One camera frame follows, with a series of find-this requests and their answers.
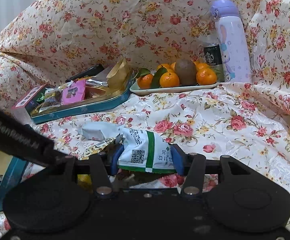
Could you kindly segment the white green striped snack packet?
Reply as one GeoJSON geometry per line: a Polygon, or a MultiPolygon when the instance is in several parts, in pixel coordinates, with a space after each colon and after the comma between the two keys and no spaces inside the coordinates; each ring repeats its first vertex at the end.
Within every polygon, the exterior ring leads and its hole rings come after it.
{"type": "Polygon", "coordinates": [[[119,127],[123,151],[117,167],[135,172],[169,174],[176,172],[171,146],[157,133],[119,127]]]}

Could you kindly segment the green pea yellow snack packet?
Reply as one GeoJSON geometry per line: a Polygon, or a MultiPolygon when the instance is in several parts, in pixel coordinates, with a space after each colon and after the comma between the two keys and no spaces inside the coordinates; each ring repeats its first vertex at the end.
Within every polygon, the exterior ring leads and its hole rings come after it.
{"type": "Polygon", "coordinates": [[[77,176],[77,185],[89,193],[93,193],[92,180],[89,174],[79,174],[77,176]]]}

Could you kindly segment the teal tin tray with snacks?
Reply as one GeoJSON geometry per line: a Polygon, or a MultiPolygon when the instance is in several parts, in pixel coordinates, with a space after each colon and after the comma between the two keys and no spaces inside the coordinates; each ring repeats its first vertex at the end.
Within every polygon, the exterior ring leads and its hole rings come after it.
{"type": "Polygon", "coordinates": [[[130,87],[134,83],[134,71],[128,73],[123,85],[116,90],[107,90],[104,95],[93,99],[84,100],[70,105],[54,107],[41,113],[33,113],[31,115],[32,121],[35,124],[42,124],[44,122],[65,118],[68,116],[95,113],[113,109],[120,104],[126,102],[130,96],[130,87]]]}

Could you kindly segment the yellow patterned biscuit packet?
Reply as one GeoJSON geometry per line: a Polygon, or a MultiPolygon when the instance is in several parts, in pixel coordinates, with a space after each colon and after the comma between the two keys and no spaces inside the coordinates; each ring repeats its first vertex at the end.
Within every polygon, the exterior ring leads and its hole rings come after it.
{"type": "Polygon", "coordinates": [[[115,138],[109,138],[109,139],[105,139],[104,141],[99,141],[94,144],[88,145],[84,148],[83,155],[89,156],[89,155],[101,152],[107,146],[113,144],[114,142],[115,142],[115,138]]]}

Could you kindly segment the pale grey snack bar packet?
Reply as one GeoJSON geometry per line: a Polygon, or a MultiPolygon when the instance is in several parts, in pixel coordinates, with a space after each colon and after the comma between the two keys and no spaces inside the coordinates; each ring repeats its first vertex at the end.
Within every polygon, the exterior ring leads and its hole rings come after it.
{"type": "Polygon", "coordinates": [[[88,140],[104,141],[109,138],[116,138],[119,126],[110,122],[93,121],[82,125],[77,132],[88,140]]]}

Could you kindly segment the pale fruit plate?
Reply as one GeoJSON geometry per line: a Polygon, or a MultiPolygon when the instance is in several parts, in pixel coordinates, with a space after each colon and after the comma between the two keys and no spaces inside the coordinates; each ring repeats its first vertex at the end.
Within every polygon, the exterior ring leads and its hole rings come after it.
{"type": "Polygon", "coordinates": [[[217,87],[219,83],[215,83],[212,85],[196,85],[196,86],[180,86],[180,87],[172,87],[172,88],[150,88],[150,89],[140,89],[137,82],[130,87],[130,91],[139,96],[145,96],[153,93],[183,93],[190,92],[194,90],[200,89],[213,89],[217,87]]]}

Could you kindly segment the brown paper snack bag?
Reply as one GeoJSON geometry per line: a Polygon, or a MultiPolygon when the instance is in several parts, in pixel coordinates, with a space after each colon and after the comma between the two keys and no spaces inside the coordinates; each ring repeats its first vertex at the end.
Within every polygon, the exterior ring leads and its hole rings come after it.
{"type": "Polygon", "coordinates": [[[129,73],[129,66],[126,58],[121,59],[115,66],[110,70],[106,76],[107,84],[110,89],[120,88],[129,73]]]}

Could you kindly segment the pink snack packet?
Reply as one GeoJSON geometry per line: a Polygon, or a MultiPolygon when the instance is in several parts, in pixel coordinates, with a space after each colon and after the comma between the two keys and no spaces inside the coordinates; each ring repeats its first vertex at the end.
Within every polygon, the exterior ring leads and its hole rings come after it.
{"type": "Polygon", "coordinates": [[[62,105],[70,105],[72,103],[81,102],[85,99],[85,80],[78,80],[63,89],[62,105]]]}

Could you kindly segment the front middle tangerine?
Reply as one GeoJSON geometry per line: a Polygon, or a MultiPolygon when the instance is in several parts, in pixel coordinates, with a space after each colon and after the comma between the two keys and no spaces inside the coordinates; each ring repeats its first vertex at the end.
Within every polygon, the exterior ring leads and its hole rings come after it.
{"type": "Polygon", "coordinates": [[[180,80],[179,77],[172,72],[166,72],[162,74],[159,80],[160,86],[162,88],[172,88],[172,87],[179,87],[180,80]]]}

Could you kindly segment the black remote control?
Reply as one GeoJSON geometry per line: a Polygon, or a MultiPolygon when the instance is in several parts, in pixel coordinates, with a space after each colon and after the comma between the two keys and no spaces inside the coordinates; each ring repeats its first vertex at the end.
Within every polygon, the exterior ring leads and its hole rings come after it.
{"type": "Polygon", "coordinates": [[[97,74],[99,74],[103,70],[104,70],[104,67],[102,64],[95,64],[92,67],[88,68],[87,70],[85,70],[79,74],[76,74],[72,77],[69,77],[68,79],[65,80],[65,82],[74,81],[76,79],[81,79],[83,77],[96,76],[97,74]]]}

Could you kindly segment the front right tangerine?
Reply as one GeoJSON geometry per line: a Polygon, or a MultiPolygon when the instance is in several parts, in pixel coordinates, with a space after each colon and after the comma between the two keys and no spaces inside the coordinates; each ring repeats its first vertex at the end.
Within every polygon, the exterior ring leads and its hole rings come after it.
{"type": "Polygon", "coordinates": [[[217,75],[211,68],[202,68],[197,72],[197,83],[201,86],[213,85],[217,82],[217,75]]]}

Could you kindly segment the brown kiwi fruit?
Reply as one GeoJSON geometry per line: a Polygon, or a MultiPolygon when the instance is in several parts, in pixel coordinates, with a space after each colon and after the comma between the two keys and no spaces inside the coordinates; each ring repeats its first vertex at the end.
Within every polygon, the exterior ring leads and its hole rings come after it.
{"type": "Polygon", "coordinates": [[[182,86],[195,86],[197,84],[197,70],[191,60],[178,59],[175,63],[174,72],[179,77],[182,86]]]}

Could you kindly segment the dark starbucks coffee can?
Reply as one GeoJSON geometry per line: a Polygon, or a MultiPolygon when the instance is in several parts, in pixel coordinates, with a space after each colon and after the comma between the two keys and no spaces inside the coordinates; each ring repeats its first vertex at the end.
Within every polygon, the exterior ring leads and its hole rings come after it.
{"type": "Polygon", "coordinates": [[[217,81],[223,82],[223,64],[219,44],[209,44],[208,46],[204,46],[204,58],[206,64],[215,71],[217,81]]]}

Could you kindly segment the floral sofa cover cloth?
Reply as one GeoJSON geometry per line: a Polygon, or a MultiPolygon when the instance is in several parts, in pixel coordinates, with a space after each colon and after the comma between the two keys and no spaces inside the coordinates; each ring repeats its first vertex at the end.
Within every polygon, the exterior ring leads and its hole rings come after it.
{"type": "MultiPolygon", "coordinates": [[[[92,64],[156,68],[202,61],[215,0],[0,0],[0,109],[32,87],[59,85],[92,64]]],[[[185,93],[131,95],[117,108],[36,127],[75,157],[95,151],[76,128],[107,121],[156,131],[187,153],[230,154],[290,193],[290,0],[231,0],[252,81],[185,93]]],[[[290,219],[287,223],[290,230],[290,219]]]]}

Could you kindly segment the purple rabbit thermos bottle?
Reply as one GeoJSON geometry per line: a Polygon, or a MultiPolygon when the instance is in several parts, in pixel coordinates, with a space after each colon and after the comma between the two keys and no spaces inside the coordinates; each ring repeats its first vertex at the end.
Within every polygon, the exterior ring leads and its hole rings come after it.
{"type": "Polygon", "coordinates": [[[250,83],[247,41],[237,6],[230,0],[216,0],[210,12],[215,20],[225,82],[250,83]]]}

